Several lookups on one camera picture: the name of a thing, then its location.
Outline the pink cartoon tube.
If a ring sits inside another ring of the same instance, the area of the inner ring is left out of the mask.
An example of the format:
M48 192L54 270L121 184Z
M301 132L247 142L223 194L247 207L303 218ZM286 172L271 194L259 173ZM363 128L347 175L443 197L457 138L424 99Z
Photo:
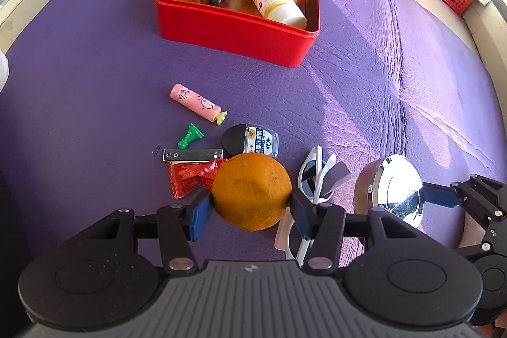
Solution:
M202 118L217 125L221 125L227 117L227 112L223 111L219 105L179 83L171 89L170 97Z

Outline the white sunglasses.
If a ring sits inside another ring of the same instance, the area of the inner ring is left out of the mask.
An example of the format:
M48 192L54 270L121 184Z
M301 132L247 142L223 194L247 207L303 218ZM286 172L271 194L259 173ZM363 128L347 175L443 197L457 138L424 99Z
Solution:
M297 177L297 188L313 204L330 201L334 191L350 179L350 171L346 164L337 160L336 154L324 159L320 145L312 147L304 160ZM285 252L285 258L296 260L303 266L304 258L312 246L312 241L300 236L300 240L291 246L291 236L296 236L297 227L288 207L279 222L275 246Z

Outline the red snack packet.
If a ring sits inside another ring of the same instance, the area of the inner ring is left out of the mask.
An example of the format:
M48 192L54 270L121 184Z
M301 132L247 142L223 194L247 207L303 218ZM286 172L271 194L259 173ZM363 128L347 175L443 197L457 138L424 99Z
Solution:
M181 199L203 186L211 190L218 171L227 163L225 159L206 162L171 162L168 166L169 181L174 199Z

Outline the white sock foot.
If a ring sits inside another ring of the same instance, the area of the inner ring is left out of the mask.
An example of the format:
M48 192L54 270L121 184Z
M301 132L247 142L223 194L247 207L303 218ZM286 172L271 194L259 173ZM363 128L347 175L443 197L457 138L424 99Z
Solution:
M5 87L10 76L10 63L5 54L0 51L0 92Z

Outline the red square tin box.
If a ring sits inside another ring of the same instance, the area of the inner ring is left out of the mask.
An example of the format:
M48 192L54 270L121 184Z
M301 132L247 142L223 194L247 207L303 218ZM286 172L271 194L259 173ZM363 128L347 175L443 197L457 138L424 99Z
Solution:
M318 38L320 0L294 0L308 20L298 29L262 17L253 0L156 0L164 39L296 68Z

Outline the orange fruit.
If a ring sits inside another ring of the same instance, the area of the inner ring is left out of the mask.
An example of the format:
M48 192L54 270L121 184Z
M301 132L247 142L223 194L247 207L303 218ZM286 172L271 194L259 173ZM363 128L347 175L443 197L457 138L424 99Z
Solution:
M288 207L291 178L264 154L239 154L220 168L211 188L213 206L224 220L248 232L277 224Z

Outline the silver nail clipper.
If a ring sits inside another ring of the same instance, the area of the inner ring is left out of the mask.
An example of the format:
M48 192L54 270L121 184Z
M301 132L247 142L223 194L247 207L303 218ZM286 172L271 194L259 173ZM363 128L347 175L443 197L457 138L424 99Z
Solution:
M163 149L160 145L152 154L165 163L202 163L223 158L222 149Z

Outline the black capped clear jar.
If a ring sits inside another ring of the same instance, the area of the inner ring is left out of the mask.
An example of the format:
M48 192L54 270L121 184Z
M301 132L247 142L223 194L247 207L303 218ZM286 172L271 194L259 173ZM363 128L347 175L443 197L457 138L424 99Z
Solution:
M258 124L229 127L222 135L221 144L228 157L255 153L276 159L279 155L279 134Z

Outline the purple padded mat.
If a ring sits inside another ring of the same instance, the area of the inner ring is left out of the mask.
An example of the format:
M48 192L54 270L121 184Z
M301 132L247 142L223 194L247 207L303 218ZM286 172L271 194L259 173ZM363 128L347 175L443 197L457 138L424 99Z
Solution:
M172 199L162 152L189 124L177 83L226 110L226 126L278 132L291 176L309 149L358 175L403 154L423 180L506 178L497 96L479 56L414 0L320 0L321 32L295 69L163 39L155 0L51 0L7 51L1 170L34 255L118 208Z

